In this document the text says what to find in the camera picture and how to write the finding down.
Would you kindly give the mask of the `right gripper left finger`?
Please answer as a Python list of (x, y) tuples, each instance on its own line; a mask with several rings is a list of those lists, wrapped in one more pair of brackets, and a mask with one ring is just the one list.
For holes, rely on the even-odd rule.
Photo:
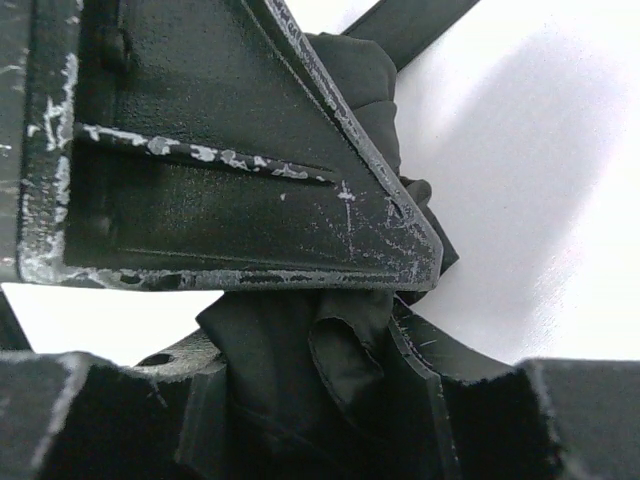
[(2, 478), (226, 473), (226, 365), (204, 334), (134, 367), (83, 352), (2, 352)]

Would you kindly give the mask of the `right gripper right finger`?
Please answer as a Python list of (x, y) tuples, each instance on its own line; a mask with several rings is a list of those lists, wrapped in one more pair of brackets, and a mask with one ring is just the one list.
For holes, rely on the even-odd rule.
[(386, 420), (395, 479), (635, 479), (639, 365), (533, 358), (509, 366), (396, 300)]

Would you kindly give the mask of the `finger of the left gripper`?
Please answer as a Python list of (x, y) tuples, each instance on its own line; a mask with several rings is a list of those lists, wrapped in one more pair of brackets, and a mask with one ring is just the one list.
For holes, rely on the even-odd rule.
[(443, 246), (283, 1), (5, 1), (1, 278), (429, 290)]

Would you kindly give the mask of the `black folding umbrella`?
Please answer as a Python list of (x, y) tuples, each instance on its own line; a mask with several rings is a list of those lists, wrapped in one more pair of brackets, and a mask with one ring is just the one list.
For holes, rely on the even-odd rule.
[[(459, 17), (444, 9), (400, 18), (414, 2), (382, 1), (341, 35), (293, 30), (388, 167), (401, 165), (394, 124), (397, 72)], [(202, 329), (229, 363), (237, 432), (261, 459), (254, 477), (442, 479), (457, 474), (441, 382), (400, 332), (409, 292), (231, 292), (203, 311)]]

